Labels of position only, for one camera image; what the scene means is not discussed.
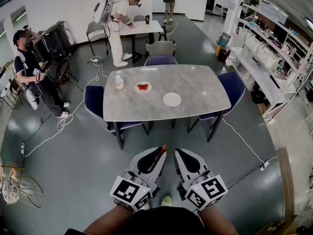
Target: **white shoe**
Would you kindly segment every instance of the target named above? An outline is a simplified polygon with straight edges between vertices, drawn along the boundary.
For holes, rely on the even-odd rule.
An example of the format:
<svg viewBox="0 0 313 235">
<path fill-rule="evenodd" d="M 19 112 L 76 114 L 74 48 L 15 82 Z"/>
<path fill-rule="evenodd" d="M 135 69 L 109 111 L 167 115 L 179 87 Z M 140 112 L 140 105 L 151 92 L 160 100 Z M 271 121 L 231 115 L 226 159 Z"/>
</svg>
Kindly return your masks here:
<svg viewBox="0 0 313 235">
<path fill-rule="evenodd" d="M 123 67 L 123 66 L 127 66 L 128 62 L 122 61 L 119 65 L 115 65 L 116 67 Z"/>
<path fill-rule="evenodd" d="M 150 205 L 149 203 L 145 204 L 143 207 L 140 208 L 140 210 L 149 210 L 150 209 Z"/>
<path fill-rule="evenodd" d="M 69 106 L 70 106 L 70 103 L 66 102 L 64 103 L 63 108 L 65 109 L 65 108 L 68 108 Z"/>
<path fill-rule="evenodd" d="M 161 206 L 172 206 L 172 198 L 170 196 L 165 196 L 162 199 Z"/>
<path fill-rule="evenodd" d="M 133 54 L 128 54 L 127 52 L 123 55 L 122 60 L 125 61 L 129 58 L 131 58 L 133 56 Z"/>
<path fill-rule="evenodd" d="M 62 112 L 62 115 L 60 115 L 57 118 L 66 118 L 68 116 L 68 112 Z"/>
</svg>

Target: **gray floor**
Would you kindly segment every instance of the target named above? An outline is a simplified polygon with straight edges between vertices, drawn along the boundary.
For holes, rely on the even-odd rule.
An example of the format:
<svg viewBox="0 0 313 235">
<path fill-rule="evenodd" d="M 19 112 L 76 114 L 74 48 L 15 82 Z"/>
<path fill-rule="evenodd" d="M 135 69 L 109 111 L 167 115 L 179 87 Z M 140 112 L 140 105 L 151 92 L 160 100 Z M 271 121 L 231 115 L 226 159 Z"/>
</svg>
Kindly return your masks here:
<svg viewBox="0 0 313 235">
<path fill-rule="evenodd" d="M 154 19 L 162 22 L 161 15 Z M 175 41 L 178 44 L 176 59 L 179 64 L 209 65 L 216 74 L 233 71 L 219 63 L 208 37 L 185 16 L 174 16 L 179 23 Z M 131 51 L 131 41 L 122 40 L 124 50 Z M 146 39 L 137 40 L 137 51 L 144 53 Z M 94 45 L 97 55 L 105 57 L 103 43 Z M 95 77 L 97 67 L 87 64 L 91 58 L 88 45 L 81 46 L 71 60 L 74 75 L 83 88 Z M 137 62 L 142 66 L 144 59 Z M 104 73 L 117 70 L 110 56 L 104 64 Z M 105 86 L 100 76 L 91 84 Z M 82 93 L 71 84 L 63 89 L 62 97 L 72 103 L 71 110 L 82 101 Z M 5 161 L 22 165 L 21 143 L 40 125 L 40 118 L 50 113 L 44 105 L 37 111 L 22 106 L 19 101 L 12 111 L 2 143 L 1 157 Z M 232 124 L 263 160 L 275 156 L 275 149 L 263 119 L 246 92 L 242 101 L 224 119 Z M 173 198 L 173 206 L 194 210 L 187 201 L 182 202 L 176 187 L 179 178 L 173 163 L 173 150 L 189 149 L 203 156 L 210 169 L 220 174 L 230 187 L 261 163 L 249 148 L 225 123 L 221 123 L 213 140 L 206 142 L 206 124 L 199 124 L 190 134 L 186 133 L 189 119 L 178 119 L 175 130 L 169 121 L 155 122 L 149 136 L 140 126 L 124 134 L 125 148 L 120 150 L 112 134 L 105 132 L 81 106 L 72 123 L 54 139 L 46 142 L 26 159 L 26 174 L 34 178 L 44 191 L 32 200 L 41 210 L 24 203 L 7 206 L 0 200 L 3 218 L 16 235 L 64 234 L 67 228 L 82 231 L 89 223 L 115 206 L 109 196 L 117 177 L 137 153 L 167 144 L 168 157 L 163 175 L 158 180 L 161 191 L 152 200 L 158 206 L 165 194 Z M 25 146 L 26 153 L 57 132 L 58 119 L 52 116 L 38 134 Z M 283 219 L 283 189 L 277 160 L 272 160 L 264 172 L 256 170 L 233 186 L 226 197 L 217 204 L 218 209 L 235 225 L 239 234 L 255 234 L 266 223 Z"/>
</svg>

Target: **white plate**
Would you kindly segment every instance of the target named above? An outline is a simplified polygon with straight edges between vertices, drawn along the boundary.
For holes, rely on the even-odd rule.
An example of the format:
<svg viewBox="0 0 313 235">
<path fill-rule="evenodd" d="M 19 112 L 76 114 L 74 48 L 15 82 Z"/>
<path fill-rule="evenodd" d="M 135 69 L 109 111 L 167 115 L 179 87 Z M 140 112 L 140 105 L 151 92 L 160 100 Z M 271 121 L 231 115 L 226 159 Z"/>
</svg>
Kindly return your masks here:
<svg viewBox="0 0 313 235">
<path fill-rule="evenodd" d="M 163 97 L 163 102 L 170 107 L 176 107 L 179 106 L 181 103 L 181 97 L 177 93 L 167 93 Z"/>
<path fill-rule="evenodd" d="M 147 84 L 147 85 L 148 85 L 148 89 L 147 89 L 146 91 L 145 91 L 145 90 L 140 90 L 140 89 L 137 87 L 138 84 Z M 135 85 L 135 91 L 138 92 L 139 94 L 146 94 L 146 93 L 148 93 L 151 89 L 152 89 L 152 85 L 151 85 L 149 82 L 147 82 L 147 81 L 142 81 L 142 82 L 139 82 L 139 83 L 137 83 L 137 84 Z"/>
</svg>

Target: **bottle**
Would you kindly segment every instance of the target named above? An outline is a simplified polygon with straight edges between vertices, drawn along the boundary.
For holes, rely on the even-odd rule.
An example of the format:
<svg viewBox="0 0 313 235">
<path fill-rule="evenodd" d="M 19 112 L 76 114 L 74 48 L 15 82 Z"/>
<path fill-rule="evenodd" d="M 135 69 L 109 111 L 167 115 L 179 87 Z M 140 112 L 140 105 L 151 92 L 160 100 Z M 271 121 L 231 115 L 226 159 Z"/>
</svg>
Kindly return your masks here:
<svg viewBox="0 0 313 235">
<path fill-rule="evenodd" d="M 280 64 L 278 65 L 278 67 L 277 67 L 277 69 L 276 69 L 274 75 L 275 75 L 275 76 L 278 76 L 278 75 L 282 72 L 284 66 L 285 66 L 285 61 L 283 60 L 283 61 L 280 62 Z"/>
<path fill-rule="evenodd" d="M 115 76 L 115 86 L 116 86 L 119 90 L 121 90 L 121 89 L 124 88 L 124 80 L 123 80 L 123 78 L 121 78 L 120 75 L 116 75 L 116 76 Z"/>
</svg>

